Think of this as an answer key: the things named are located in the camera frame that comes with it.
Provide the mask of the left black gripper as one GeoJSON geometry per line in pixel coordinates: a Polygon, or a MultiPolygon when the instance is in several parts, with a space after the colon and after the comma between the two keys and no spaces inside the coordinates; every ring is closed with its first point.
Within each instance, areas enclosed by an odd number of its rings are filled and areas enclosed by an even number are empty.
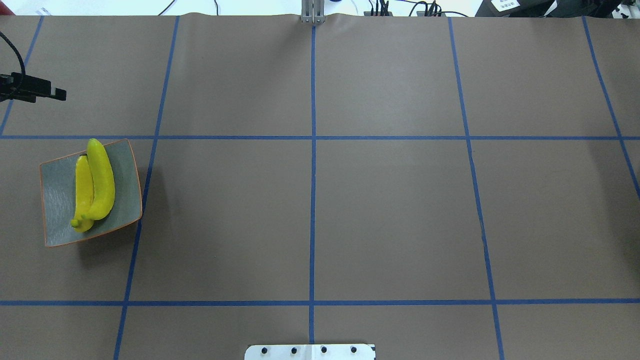
{"type": "Polygon", "coordinates": [[[64,89],[54,87],[50,80],[25,77],[23,73],[0,75],[1,103],[9,100],[37,101],[37,98],[66,101],[67,92],[64,89]]]}

